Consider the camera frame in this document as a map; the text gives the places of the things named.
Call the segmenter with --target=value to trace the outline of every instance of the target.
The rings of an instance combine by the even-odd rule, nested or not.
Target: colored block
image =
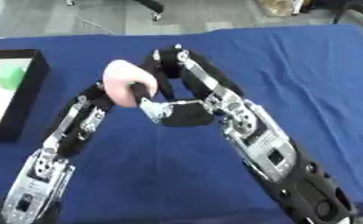
[[[24,77],[22,67],[5,64],[0,68],[0,86],[9,90],[16,90]]]

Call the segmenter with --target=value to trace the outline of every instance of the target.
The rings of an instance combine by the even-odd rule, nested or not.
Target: pink object
[[[143,83],[151,96],[157,92],[157,80],[142,68],[125,60],[114,60],[108,64],[103,73],[105,91],[115,104],[122,107],[135,107],[135,98],[129,85]]]

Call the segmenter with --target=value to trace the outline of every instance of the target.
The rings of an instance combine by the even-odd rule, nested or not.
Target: floor
[[[152,22],[150,12],[131,0],[76,0],[72,7],[65,6],[65,0],[0,0],[0,37],[180,34],[233,27],[321,25],[332,19],[328,10],[266,17],[256,0],[160,1],[166,7],[164,17]],[[341,22],[363,25],[363,16],[348,12]]]

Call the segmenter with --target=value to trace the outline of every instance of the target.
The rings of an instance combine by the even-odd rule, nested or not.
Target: table
[[[0,39],[4,49],[41,49],[52,68],[20,140],[0,143],[0,198],[52,117],[111,60],[140,63],[152,49],[176,43],[239,83],[363,213],[363,33],[350,25]],[[190,96],[179,82],[175,89]],[[72,162],[77,171],[60,223],[291,223],[244,170],[216,123],[165,128],[138,109],[115,108]]]

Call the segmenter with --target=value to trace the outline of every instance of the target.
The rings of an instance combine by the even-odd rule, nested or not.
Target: robotic arm
[[[75,170],[69,158],[80,153],[113,105],[101,82],[68,103],[43,146],[18,174],[0,207],[0,224],[56,223],[61,197]]]
[[[263,107],[203,57],[176,45],[156,50],[142,65],[170,102],[153,102],[144,85],[131,87],[136,103],[165,126],[206,125],[222,116],[223,136],[255,180],[297,224],[351,224],[354,205],[329,175],[276,124]],[[175,100],[167,79],[181,78],[195,99]]]

